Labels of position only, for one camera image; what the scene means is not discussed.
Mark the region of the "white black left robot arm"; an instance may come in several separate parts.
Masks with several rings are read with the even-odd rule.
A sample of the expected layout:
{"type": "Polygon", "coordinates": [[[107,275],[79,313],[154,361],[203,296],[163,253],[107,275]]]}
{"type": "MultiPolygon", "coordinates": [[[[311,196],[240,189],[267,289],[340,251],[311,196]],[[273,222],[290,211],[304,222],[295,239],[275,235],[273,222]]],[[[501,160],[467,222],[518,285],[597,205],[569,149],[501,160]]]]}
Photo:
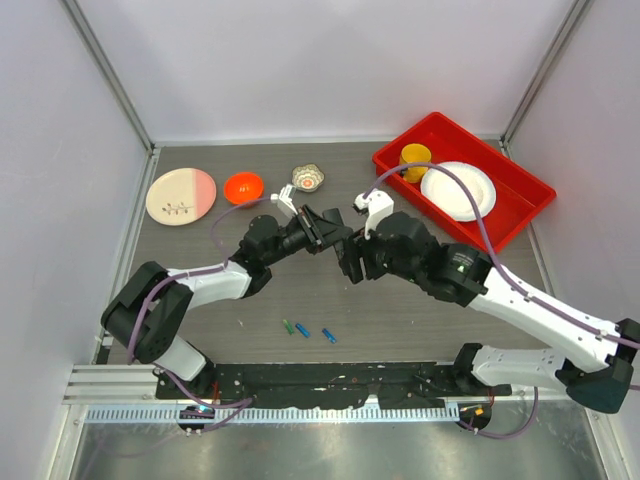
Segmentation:
{"type": "Polygon", "coordinates": [[[221,300],[248,298],[272,278],[270,266],[301,250],[344,251],[353,233],[337,209],[317,214],[304,205],[285,225],[270,215],[254,218],[239,248],[223,263],[192,270],[165,269],[149,261],[111,300],[101,325],[142,364],[154,364],[190,398],[209,395],[213,362],[178,335],[186,313],[221,300]]]}

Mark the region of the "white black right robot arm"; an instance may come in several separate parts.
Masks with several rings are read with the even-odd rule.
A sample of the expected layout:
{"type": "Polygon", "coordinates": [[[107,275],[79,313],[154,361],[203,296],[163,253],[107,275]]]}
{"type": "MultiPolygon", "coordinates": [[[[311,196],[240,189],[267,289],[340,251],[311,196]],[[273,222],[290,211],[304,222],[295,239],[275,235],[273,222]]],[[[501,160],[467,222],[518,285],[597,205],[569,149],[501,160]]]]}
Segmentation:
{"type": "Polygon", "coordinates": [[[519,384],[565,392],[601,413],[618,412],[631,389],[639,325],[582,312],[533,287],[485,252],[441,244],[419,220],[395,212],[336,247],[352,283],[386,274],[429,296],[501,319],[543,342],[542,350],[465,344],[451,371],[457,391],[519,384]]]}

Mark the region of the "black remote control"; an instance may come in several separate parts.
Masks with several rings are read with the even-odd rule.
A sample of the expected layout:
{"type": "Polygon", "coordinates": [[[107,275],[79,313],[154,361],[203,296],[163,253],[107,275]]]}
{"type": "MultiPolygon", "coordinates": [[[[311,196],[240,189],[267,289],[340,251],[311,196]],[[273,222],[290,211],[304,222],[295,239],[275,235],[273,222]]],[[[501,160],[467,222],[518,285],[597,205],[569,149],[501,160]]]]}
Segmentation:
{"type": "Polygon", "coordinates": [[[330,225],[332,228],[344,227],[344,221],[338,208],[332,208],[323,211],[322,218],[324,219],[326,224],[330,225]]]}

